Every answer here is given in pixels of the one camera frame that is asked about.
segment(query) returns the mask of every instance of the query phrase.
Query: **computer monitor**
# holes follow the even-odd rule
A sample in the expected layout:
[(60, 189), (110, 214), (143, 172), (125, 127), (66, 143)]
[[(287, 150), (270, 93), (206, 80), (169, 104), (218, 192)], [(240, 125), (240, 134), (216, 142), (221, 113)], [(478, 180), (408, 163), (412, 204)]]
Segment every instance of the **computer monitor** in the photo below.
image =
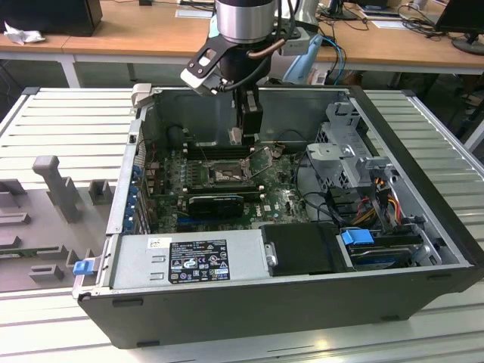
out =
[(484, 0), (450, 0), (436, 23), (436, 30), (468, 34), (467, 39), (454, 39), (452, 45), (461, 51), (484, 55)]
[(329, 17), (330, 19), (335, 20), (357, 20), (358, 15), (344, 8), (344, 1), (345, 0), (330, 0), (328, 7), (323, 9), (321, 14), (324, 17)]

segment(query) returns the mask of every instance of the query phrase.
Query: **computer case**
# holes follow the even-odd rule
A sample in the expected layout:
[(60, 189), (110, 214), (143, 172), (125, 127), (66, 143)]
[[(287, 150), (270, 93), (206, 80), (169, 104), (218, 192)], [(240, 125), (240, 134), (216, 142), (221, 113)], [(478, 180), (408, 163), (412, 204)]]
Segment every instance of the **computer case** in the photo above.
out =
[(2, 0), (0, 29), (4, 22), (21, 30), (47, 34), (91, 36), (103, 16), (99, 0)]

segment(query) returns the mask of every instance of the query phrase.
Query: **motherboard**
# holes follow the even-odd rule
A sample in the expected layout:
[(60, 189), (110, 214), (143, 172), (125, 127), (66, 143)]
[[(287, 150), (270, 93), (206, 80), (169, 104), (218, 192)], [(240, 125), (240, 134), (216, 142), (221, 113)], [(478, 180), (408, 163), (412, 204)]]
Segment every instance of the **motherboard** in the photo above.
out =
[(306, 203), (294, 184), (297, 161), (275, 146), (241, 159), (216, 160), (191, 160), (183, 150), (172, 150), (148, 170), (154, 229), (225, 231), (308, 222)]

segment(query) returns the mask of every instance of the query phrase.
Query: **table surface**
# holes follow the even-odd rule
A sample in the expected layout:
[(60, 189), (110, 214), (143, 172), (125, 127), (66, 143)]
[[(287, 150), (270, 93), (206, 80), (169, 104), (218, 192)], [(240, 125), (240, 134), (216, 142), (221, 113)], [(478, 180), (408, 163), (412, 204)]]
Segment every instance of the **table surface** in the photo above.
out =
[[(172, 4), (158, 3), (151, 7), (140, 7), (138, 2), (129, 0), (118, 1), (101, 1), (103, 20), (92, 37), (47, 35), (47, 42), (24, 46), (0, 37), (0, 51), (190, 57), (206, 40), (209, 20), (175, 17), (175, 0), (168, 0)], [(429, 4), (429, 14), (442, 12), (443, 6)], [(360, 22), (352, 25), (363, 27)], [(457, 50), (450, 39), (427, 39), (407, 29), (379, 29), (371, 21), (368, 26), (369, 31), (358, 31), (342, 21), (337, 22), (337, 41), (346, 50), (348, 64), (484, 67), (484, 57)], [(331, 34), (328, 25), (321, 24), (321, 27)], [(331, 47), (321, 48), (317, 57), (318, 62), (335, 59)]]
[(62, 53), (62, 46), (69, 36), (47, 35), (44, 42), (20, 45), (13, 43), (6, 36), (0, 36), (0, 51), (24, 51), (35, 53)]

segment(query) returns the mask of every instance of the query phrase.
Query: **light blue object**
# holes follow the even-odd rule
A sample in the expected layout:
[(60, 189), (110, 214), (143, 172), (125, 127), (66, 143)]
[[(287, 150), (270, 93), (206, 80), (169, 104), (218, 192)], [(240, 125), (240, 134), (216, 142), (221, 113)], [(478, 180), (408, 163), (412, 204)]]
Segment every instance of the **light blue object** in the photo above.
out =
[(349, 244), (374, 244), (375, 241), (368, 229), (347, 229), (341, 234), (345, 246)]
[(93, 275), (94, 274), (94, 261), (78, 261), (74, 264), (73, 273), (78, 275)]
[(219, 29), (217, 28), (217, 15), (213, 15), (212, 19), (210, 19), (210, 28), (209, 28), (209, 38), (215, 38), (219, 33)]
[(294, 60), (294, 62), (290, 65), (286, 74), (284, 74), (282, 80), (284, 82), (290, 82), (297, 85), (306, 84), (322, 42), (323, 36), (319, 34), (315, 35), (309, 42), (308, 52), (306, 54), (297, 56), (296, 60)]

